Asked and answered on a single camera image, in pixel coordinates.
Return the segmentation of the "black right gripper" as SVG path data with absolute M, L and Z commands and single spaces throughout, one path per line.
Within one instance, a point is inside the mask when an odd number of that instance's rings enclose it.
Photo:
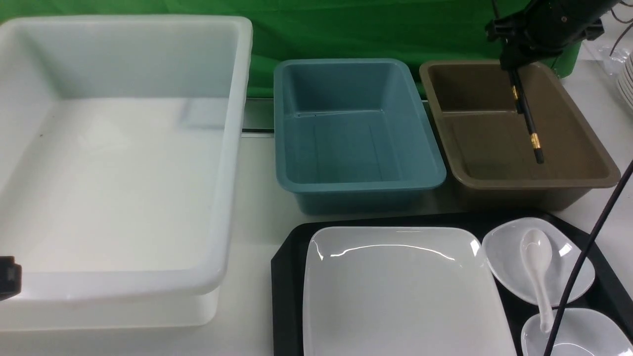
M 496 16 L 485 27 L 489 42 L 500 40 L 500 67 L 517 70 L 556 58 L 576 43 L 604 34 L 601 17 L 619 0 L 531 0 L 524 9 Z

